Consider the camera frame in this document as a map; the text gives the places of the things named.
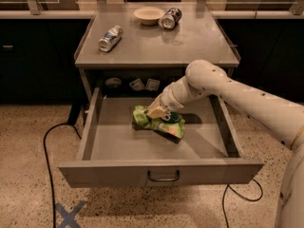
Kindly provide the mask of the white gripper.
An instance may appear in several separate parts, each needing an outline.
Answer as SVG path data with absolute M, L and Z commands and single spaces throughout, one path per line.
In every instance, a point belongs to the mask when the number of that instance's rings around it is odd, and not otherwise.
M 167 115 L 168 110 L 177 112 L 183 108 L 183 105 L 174 95 L 176 83 L 168 85 L 161 95 L 147 108 L 147 116 L 151 119 L 161 118 Z

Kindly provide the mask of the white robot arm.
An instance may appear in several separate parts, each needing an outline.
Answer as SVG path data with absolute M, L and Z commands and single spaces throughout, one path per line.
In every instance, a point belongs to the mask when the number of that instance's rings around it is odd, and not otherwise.
M 292 151 L 281 184 L 275 228 L 304 227 L 304 106 L 229 78 L 205 60 L 191 62 L 185 75 L 168 85 L 148 107 L 152 119 L 216 95 L 249 116 Z

